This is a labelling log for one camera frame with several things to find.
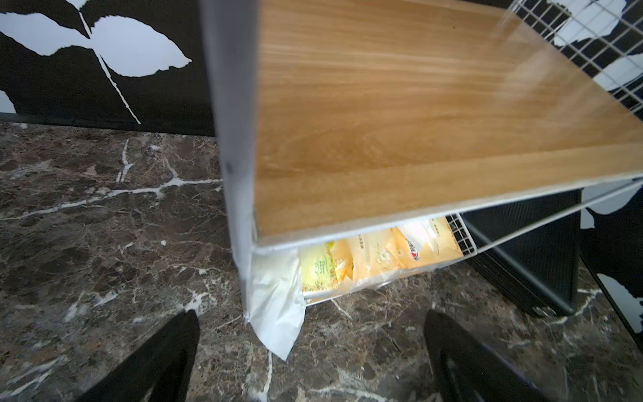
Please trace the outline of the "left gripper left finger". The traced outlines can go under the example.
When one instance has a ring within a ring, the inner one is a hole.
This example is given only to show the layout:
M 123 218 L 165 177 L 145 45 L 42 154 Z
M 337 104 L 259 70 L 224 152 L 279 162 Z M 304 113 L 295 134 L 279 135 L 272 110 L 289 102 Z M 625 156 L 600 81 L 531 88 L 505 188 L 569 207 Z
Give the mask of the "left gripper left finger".
M 199 337 L 196 312 L 179 313 L 78 400 L 186 400 Z

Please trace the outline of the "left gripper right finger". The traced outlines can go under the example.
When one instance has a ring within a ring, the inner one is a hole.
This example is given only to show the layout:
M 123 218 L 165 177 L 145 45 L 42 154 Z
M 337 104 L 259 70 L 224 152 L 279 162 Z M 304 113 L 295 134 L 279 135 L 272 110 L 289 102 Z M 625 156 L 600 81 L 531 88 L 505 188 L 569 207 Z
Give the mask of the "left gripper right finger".
M 444 401 L 546 401 L 548 398 L 504 358 L 479 343 L 454 319 L 430 310 L 426 347 Z

